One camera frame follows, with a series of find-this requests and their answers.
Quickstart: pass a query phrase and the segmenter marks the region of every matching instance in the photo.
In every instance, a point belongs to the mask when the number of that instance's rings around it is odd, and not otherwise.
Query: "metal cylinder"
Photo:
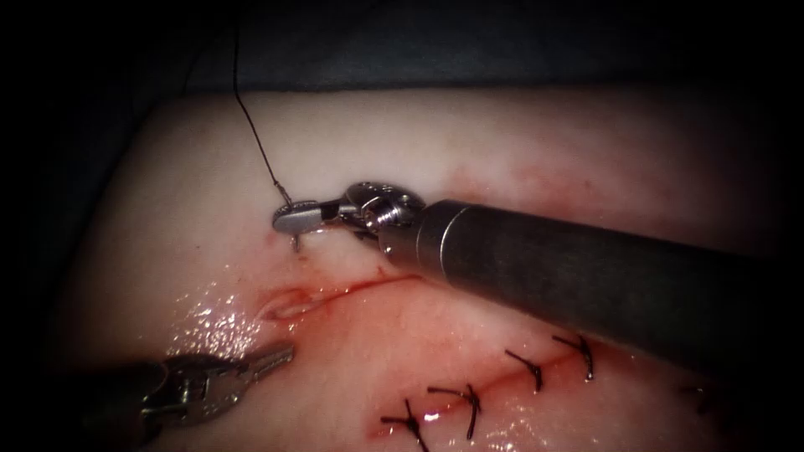
[[[379,246],[402,269],[716,377],[757,363],[760,261],[440,201]]]

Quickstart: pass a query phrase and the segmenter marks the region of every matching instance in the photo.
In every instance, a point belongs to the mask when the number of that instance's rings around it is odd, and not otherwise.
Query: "dark background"
[[[749,99],[766,125],[794,64],[768,4],[107,3],[43,8],[21,35],[35,111],[23,283],[52,300],[117,159],[161,102],[241,90],[693,84]]]

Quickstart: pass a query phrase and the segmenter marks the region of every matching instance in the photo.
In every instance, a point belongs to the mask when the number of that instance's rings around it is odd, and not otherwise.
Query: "wet tissue surface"
[[[728,118],[694,100],[423,90],[244,102],[294,198],[328,200],[373,179],[428,202],[749,254],[775,246],[770,169],[696,126]],[[249,133],[227,97],[160,111],[115,175],[64,293],[73,303],[57,322],[55,365],[296,343],[294,361],[230,413],[168,431],[154,449],[754,444],[721,382],[406,274],[341,229],[302,236],[296,252],[271,230],[285,201]]]

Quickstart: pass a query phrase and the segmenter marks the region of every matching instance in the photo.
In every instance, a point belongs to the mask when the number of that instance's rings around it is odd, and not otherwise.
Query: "metal instrument jaw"
[[[337,199],[301,201],[274,213],[273,227],[289,234],[307,234],[326,226],[343,226],[361,239],[377,239],[387,224],[405,226],[425,207],[418,195],[379,182],[355,183]]]
[[[180,355],[165,364],[166,383],[145,401],[142,415],[160,427],[201,424],[232,409],[251,384],[293,359],[290,342],[271,344],[244,360]]]

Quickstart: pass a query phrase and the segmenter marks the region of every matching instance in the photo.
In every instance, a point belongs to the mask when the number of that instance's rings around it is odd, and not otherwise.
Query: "black suture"
[[[433,388],[432,386],[429,386],[427,387],[427,392],[431,394],[445,393],[456,395],[465,399],[472,405],[472,418],[469,420],[469,429],[466,431],[466,439],[472,439],[472,436],[475,434],[475,422],[477,421],[477,414],[482,413],[483,409],[480,406],[480,398],[475,393],[475,389],[471,386],[471,384],[467,383],[466,389],[468,390],[468,393],[455,389]]]
[[[525,365],[525,367],[528,368],[530,373],[533,374],[533,377],[536,378],[536,392],[541,391],[542,386],[544,385],[544,382],[542,380],[542,367],[537,366],[536,364],[533,364],[532,362],[528,361],[527,359],[525,359],[523,357],[520,357],[519,355],[517,355],[514,352],[511,352],[510,350],[506,350],[505,354],[510,356],[510,357],[512,357],[513,359],[516,359],[517,361],[521,362],[522,364]]]
[[[413,417],[413,412],[410,410],[410,401],[407,398],[405,399],[405,408],[408,410],[407,418],[393,418],[390,416],[382,416],[379,418],[379,422],[383,424],[404,425],[416,437],[416,442],[419,443],[419,446],[421,447],[421,452],[430,452],[430,449],[427,448],[427,444],[425,444],[425,440],[421,437],[419,421],[417,421],[416,418]]]
[[[567,341],[563,337],[553,336],[554,341],[573,347],[584,357],[584,361],[586,361],[586,381],[589,382],[595,378],[595,363],[592,361],[592,351],[589,349],[589,344],[586,342],[586,339],[580,335],[578,335],[578,338],[580,339],[580,344]]]
[[[287,190],[282,187],[282,184],[276,180],[276,176],[274,176],[274,170],[271,168],[271,164],[268,162],[268,156],[265,154],[265,148],[262,146],[262,141],[260,141],[260,136],[257,135],[257,129],[254,126],[254,122],[251,120],[251,115],[249,111],[245,108],[243,104],[243,100],[240,98],[240,88],[237,83],[237,60],[240,56],[240,23],[238,22],[237,18],[234,20],[234,58],[232,61],[232,88],[234,90],[234,97],[237,100],[238,105],[240,105],[240,109],[243,111],[245,115],[245,119],[249,121],[249,126],[251,126],[251,131],[254,133],[254,138],[257,141],[257,146],[260,148],[260,153],[262,154],[262,159],[265,161],[265,166],[268,167],[268,173],[271,175],[271,181],[274,183],[274,187],[279,190],[279,194],[285,199],[285,203],[287,203],[287,207],[291,207],[292,199],[290,195],[287,194]]]

